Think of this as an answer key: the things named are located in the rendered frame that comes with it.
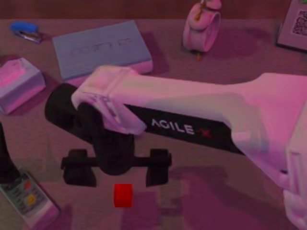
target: remote control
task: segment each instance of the remote control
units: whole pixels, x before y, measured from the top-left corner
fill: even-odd
[[[43,230],[60,215],[60,210],[25,170],[11,184],[0,190],[32,230]]]

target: stapler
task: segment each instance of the stapler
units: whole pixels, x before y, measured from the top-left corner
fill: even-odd
[[[42,35],[38,31],[38,26],[27,22],[14,22],[10,25],[13,33],[26,40],[41,43]]]

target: qr code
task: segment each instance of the qr code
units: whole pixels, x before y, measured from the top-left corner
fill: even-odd
[[[296,35],[307,36],[307,11],[299,11],[292,29]]]

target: tabletop surface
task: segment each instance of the tabletop surface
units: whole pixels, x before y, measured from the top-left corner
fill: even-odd
[[[14,163],[29,170],[62,209],[47,230],[296,230],[285,215],[281,189],[244,156],[153,134],[136,141],[136,155],[168,148],[174,159],[169,184],[146,188],[145,169],[119,177],[94,169],[97,188],[66,185],[61,159],[70,149],[93,150],[44,118],[47,96],[61,82],[51,37],[124,20],[29,21],[45,40],[38,45],[16,37],[12,21],[1,20],[0,57],[30,61],[44,73],[47,89],[0,120]],[[307,55],[274,45],[275,20],[223,20],[214,47],[199,62],[182,47],[184,20],[136,23],[153,56],[152,76],[232,84],[264,72],[307,75]],[[132,208],[113,207],[113,184],[133,184]],[[0,196],[0,230],[26,229]]]

